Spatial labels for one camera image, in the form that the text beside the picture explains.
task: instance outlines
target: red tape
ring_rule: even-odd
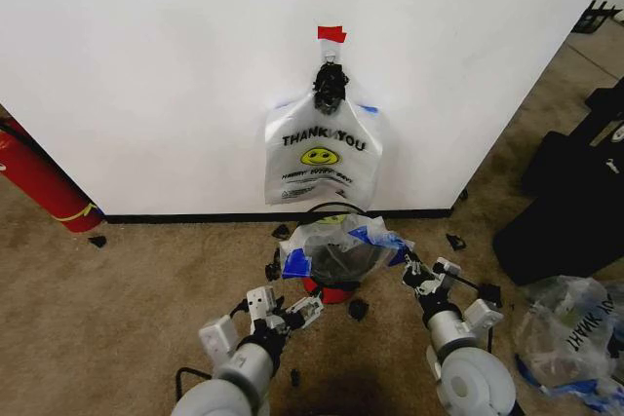
[[[342,26],[319,26],[318,39],[329,39],[335,43],[344,43],[347,33],[342,32]]]

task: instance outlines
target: red object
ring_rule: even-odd
[[[319,26],[319,39],[329,39],[336,43],[344,43],[347,33],[342,32],[342,26]]]
[[[311,278],[304,278],[303,287],[306,291],[313,292],[319,286]],[[323,287],[322,301],[323,304],[340,304],[341,302],[348,300],[354,293],[355,291],[345,291],[344,289],[325,286]]]
[[[2,124],[32,140],[16,120],[5,119]],[[1,129],[0,173],[73,233],[88,231],[102,221],[98,208],[52,161]]]

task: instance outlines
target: black debris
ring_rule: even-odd
[[[447,234],[447,240],[453,250],[462,250],[466,248],[466,242],[459,236],[454,234]]]
[[[495,304],[499,309],[503,307],[503,298],[500,292],[500,286],[497,286],[496,284],[481,284],[479,286],[479,298]]]
[[[102,248],[106,246],[106,237],[105,236],[93,236],[89,238],[89,242],[98,248]]]
[[[293,387],[298,387],[301,384],[301,374],[298,370],[291,370],[291,384]]]
[[[278,248],[273,254],[273,261],[264,265],[264,276],[270,282],[282,277],[282,264],[280,263],[280,250]]]
[[[291,230],[286,224],[280,224],[275,230],[271,233],[271,236],[279,239],[280,241],[285,241],[291,236]]]
[[[369,311],[369,304],[362,299],[354,299],[349,303],[349,316],[356,321],[361,321]]]

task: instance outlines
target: white plastic bag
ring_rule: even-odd
[[[328,50],[327,62],[315,81],[315,91],[273,109],[265,128],[267,204],[287,204],[337,194],[360,208],[371,204],[381,159],[377,134],[378,110],[354,102],[348,79],[334,64],[337,52]],[[328,69],[337,86],[322,77]],[[323,103],[324,93],[337,90]]]

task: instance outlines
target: black baseboard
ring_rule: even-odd
[[[329,216],[344,211],[323,211]],[[367,212],[368,216],[392,218],[446,218],[452,208],[440,209],[389,209]],[[234,223],[263,221],[306,221],[317,218],[319,212],[272,212],[272,213],[216,213],[216,214],[109,214],[111,224],[173,224],[173,223]]]

